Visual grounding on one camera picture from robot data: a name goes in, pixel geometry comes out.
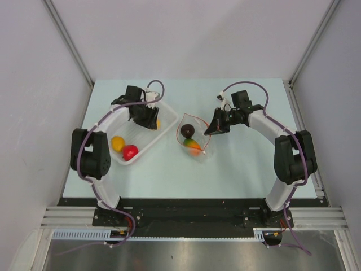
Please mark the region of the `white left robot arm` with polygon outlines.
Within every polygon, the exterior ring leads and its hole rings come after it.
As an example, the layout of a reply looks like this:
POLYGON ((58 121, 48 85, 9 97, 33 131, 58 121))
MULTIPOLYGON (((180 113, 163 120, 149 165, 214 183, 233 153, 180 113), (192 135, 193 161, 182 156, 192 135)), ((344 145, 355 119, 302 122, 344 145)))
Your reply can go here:
POLYGON ((90 129, 77 128, 72 133, 71 168, 80 179, 92 188, 98 206, 107 209, 105 219, 114 226, 124 221, 125 213, 118 208, 121 197, 113 190, 108 177, 111 156, 107 134, 112 128, 133 121, 149 130, 157 129, 159 108, 156 103, 162 100, 162 92, 151 91, 128 85, 124 95, 111 102, 109 111, 90 129))

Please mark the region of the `orange toy fruit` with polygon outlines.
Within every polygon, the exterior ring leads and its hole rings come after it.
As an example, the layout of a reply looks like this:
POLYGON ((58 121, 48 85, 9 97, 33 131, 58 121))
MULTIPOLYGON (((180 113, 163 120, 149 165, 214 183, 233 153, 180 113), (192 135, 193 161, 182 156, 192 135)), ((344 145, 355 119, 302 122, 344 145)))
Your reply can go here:
POLYGON ((161 121, 160 121, 160 119, 157 119, 157 120, 156 120, 156 125, 157 125, 157 129, 160 129, 160 128, 161 128, 161 121))

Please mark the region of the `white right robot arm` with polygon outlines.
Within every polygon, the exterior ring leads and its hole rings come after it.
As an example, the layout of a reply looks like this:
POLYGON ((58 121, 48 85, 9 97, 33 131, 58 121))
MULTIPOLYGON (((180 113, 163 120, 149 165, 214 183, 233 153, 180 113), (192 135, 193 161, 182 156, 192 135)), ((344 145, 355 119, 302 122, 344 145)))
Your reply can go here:
POLYGON ((295 190, 305 185, 309 175, 317 169, 311 134, 287 128, 266 113, 263 106, 252 104, 245 90, 231 94, 233 107, 220 92, 221 106, 214 115, 205 136, 230 132, 230 126, 244 124, 268 139, 274 146, 274 171, 276 181, 265 198, 266 209, 260 212, 261 222, 274 226, 280 221, 280 212, 286 208, 295 190))

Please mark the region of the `red toy apple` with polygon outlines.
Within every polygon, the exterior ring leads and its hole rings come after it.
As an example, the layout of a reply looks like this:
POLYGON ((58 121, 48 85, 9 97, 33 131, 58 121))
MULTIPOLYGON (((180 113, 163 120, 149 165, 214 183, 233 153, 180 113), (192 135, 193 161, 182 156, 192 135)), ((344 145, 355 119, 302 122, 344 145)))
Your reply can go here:
POLYGON ((126 145, 122 149, 122 155, 124 161, 130 161, 139 152, 136 145, 126 145))

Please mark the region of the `clear zip top bag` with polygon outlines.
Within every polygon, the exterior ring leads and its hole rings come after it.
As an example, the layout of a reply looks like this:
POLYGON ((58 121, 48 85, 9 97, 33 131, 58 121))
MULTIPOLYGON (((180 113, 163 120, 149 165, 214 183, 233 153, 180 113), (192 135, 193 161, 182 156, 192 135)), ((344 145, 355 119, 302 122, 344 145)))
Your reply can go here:
POLYGON ((187 113, 183 114, 183 117, 177 127, 176 139, 180 145, 180 149, 189 159, 192 159, 199 163, 204 163, 206 160, 210 159, 211 156, 213 155, 214 147, 212 143, 212 137, 204 134, 208 126, 209 124, 205 120, 197 116, 190 115, 187 113), (188 148, 183 145, 183 141, 186 138, 184 138, 181 135, 181 126, 184 124, 191 124, 194 126, 195 133, 192 139, 194 139, 200 145, 201 147, 200 150, 197 150, 195 148, 188 148))

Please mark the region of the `yellow toy lemon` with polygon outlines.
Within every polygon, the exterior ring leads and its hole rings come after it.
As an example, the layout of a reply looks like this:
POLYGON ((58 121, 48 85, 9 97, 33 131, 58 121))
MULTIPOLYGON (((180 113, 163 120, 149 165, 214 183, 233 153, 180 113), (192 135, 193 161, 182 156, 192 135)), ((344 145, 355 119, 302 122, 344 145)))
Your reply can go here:
POLYGON ((111 138, 111 147, 113 151, 122 153, 123 148, 126 146, 125 140, 120 136, 114 136, 111 138))

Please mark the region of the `green orange toy mango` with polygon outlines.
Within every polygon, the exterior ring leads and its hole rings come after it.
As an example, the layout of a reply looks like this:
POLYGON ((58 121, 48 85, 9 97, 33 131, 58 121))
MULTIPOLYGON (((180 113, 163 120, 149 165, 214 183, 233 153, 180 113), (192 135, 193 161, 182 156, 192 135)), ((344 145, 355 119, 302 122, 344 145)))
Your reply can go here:
POLYGON ((183 141, 183 145, 188 147, 188 148, 195 148, 197 150, 201 149, 200 145, 192 138, 186 138, 183 141))

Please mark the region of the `dark purple toy mangosteen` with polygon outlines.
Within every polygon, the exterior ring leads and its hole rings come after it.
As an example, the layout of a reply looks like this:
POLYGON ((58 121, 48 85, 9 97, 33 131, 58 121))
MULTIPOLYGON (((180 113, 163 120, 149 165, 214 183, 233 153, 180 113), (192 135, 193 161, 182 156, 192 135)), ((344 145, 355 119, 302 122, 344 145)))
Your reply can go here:
POLYGON ((195 128, 191 124, 184 124, 180 128, 180 133, 184 138, 192 138, 195 133, 195 128))

